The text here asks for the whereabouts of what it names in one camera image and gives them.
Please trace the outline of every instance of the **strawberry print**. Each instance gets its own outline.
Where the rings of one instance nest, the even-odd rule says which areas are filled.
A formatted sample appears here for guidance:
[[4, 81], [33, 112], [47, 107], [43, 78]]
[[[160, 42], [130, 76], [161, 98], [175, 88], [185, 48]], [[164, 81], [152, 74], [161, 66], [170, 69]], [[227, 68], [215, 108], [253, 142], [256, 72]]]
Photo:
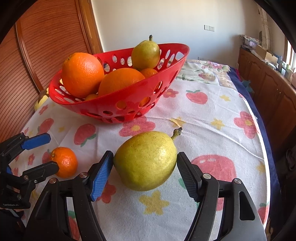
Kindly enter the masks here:
[[18, 168], [17, 167], [15, 167], [14, 169], [12, 169], [12, 174], [14, 176], [18, 176]]
[[34, 156], [34, 153], [32, 153], [32, 154], [29, 156], [29, 159], [28, 159], [28, 165], [29, 165], [29, 166], [32, 166], [34, 160], [35, 160], [35, 156]]
[[119, 131], [121, 137], [135, 136], [142, 132], [153, 131], [155, 123], [147, 121], [145, 116], [133, 119], [131, 122], [123, 123], [123, 128]]
[[163, 97], [165, 97], [165, 98], [168, 98], [168, 97], [175, 98], [177, 94], [179, 94], [178, 91], [174, 91], [172, 89], [167, 89], [167, 91], [163, 93]]
[[269, 202], [267, 204], [261, 203], [260, 208], [258, 209], [258, 214], [262, 224], [264, 224], [267, 221], [268, 213], [269, 213]]
[[253, 139], [255, 135], [258, 133], [258, 130], [256, 128], [252, 116], [245, 111], [241, 111], [239, 115], [240, 118], [234, 118], [233, 122], [236, 126], [244, 129], [246, 137], [248, 137], [249, 139]]
[[50, 161], [50, 154], [51, 154], [51, 152], [49, 151], [49, 149], [47, 149], [47, 151], [44, 152], [44, 154], [42, 156], [42, 164]]
[[43, 114], [43, 112], [44, 112], [44, 111], [46, 111], [46, 110], [47, 110], [47, 108], [48, 108], [48, 104], [47, 104], [47, 105], [45, 105], [45, 106], [43, 106], [43, 107], [41, 108], [41, 110], [38, 112], [38, 113], [39, 113], [39, 115]]
[[111, 196], [114, 195], [115, 193], [116, 193], [116, 187], [114, 185], [109, 184], [109, 182], [107, 181], [102, 195], [98, 197], [96, 200], [99, 201], [102, 199], [103, 203], [110, 203]]
[[26, 135], [28, 132], [29, 128], [27, 127], [27, 129], [24, 130], [24, 134]]
[[186, 97], [197, 104], [205, 104], [207, 103], [207, 95], [203, 92], [200, 92], [200, 90], [196, 91], [186, 91]]
[[76, 221], [70, 216], [69, 216], [69, 224], [70, 224], [70, 229], [71, 229], [71, 234], [73, 239], [79, 240], [80, 233], [79, 233], [78, 225]]
[[83, 147], [87, 140], [91, 140], [96, 137], [96, 127], [92, 124], [84, 124], [80, 126], [74, 136], [75, 145]]
[[45, 121], [43, 121], [37, 129], [38, 130], [37, 135], [48, 132], [51, 126], [53, 125], [53, 123], [54, 123], [54, 120], [52, 118], [48, 118]]
[[[210, 173], [217, 180], [231, 182], [237, 175], [233, 161], [224, 156], [203, 155], [195, 158], [192, 164], [198, 165], [203, 173]], [[222, 209], [223, 199], [219, 198], [217, 211]]]

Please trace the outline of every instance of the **red fruit basket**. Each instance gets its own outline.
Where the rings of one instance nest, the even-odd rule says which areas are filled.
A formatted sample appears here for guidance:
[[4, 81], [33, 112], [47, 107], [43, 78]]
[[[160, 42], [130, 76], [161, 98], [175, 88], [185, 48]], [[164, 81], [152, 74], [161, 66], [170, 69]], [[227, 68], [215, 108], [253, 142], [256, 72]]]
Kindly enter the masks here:
[[[146, 114], [180, 72], [189, 47], [184, 44], [159, 44], [160, 63], [157, 74], [122, 90], [84, 101], [70, 95], [60, 82], [62, 71], [55, 74], [49, 85], [50, 98], [61, 106], [81, 115], [96, 118], [105, 123], [122, 123]], [[94, 54], [103, 64], [105, 74], [119, 68], [132, 68], [133, 48]]]

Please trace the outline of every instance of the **yellow pear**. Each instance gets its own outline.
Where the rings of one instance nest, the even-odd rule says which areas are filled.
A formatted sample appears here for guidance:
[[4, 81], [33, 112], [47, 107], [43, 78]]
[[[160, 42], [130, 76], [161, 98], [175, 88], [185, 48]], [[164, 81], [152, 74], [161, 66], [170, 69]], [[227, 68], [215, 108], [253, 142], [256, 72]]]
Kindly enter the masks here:
[[172, 174], [177, 149], [174, 138], [182, 128], [166, 133], [149, 131], [124, 142], [114, 156], [114, 166], [125, 186], [135, 191], [148, 191], [163, 184]]
[[155, 68], [159, 63], [160, 49], [157, 43], [152, 41], [152, 35], [149, 40], [139, 43], [131, 53], [133, 68], [141, 71], [147, 68]]

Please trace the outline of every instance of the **cabinet door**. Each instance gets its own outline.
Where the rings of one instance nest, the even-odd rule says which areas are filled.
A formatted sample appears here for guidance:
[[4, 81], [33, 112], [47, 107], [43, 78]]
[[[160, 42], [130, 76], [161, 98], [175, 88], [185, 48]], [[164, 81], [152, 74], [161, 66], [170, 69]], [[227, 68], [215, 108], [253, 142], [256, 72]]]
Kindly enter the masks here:
[[240, 51], [239, 51], [238, 63], [239, 63], [239, 74], [241, 75], [241, 77], [243, 77], [243, 79], [246, 80], [248, 78], [248, 74], [249, 74], [247, 71], [249, 61], [248, 61], [248, 54], [243, 49], [240, 49]]
[[266, 126], [277, 104], [279, 89], [283, 80], [269, 66], [265, 65], [261, 75], [261, 82], [261, 88], [254, 99], [254, 103]]
[[277, 98], [271, 121], [266, 126], [267, 136], [274, 153], [296, 126], [296, 93], [287, 83], [283, 84]]
[[260, 61], [256, 56], [249, 58], [250, 67], [249, 67], [249, 76], [248, 80], [251, 81], [250, 86], [254, 90], [254, 98], [259, 93], [261, 84], [262, 84], [262, 71], [264, 68], [264, 63]]

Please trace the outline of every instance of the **tangerine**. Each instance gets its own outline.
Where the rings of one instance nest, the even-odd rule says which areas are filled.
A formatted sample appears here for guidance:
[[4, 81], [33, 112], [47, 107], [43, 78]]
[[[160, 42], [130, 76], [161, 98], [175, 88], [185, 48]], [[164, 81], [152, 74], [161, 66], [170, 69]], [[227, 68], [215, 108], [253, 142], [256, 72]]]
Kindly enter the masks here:
[[77, 98], [95, 94], [103, 78], [103, 66], [89, 53], [73, 53], [63, 63], [64, 87]]
[[158, 73], [157, 70], [152, 69], [152, 68], [143, 69], [140, 72], [145, 76], [145, 78], [149, 78], [152, 75], [155, 75]]
[[55, 161], [59, 166], [59, 171], [56, 174], [58, 177], [69, 178], [77, 171], [77, 158], [70, 148], [55, 148], [50, 155], [50, 160]]
[[103, 78], [99, 86], [98, 96], [121, 90], [143, 79], [145, 79], [145, 76], [132, 68], [114, 70]]

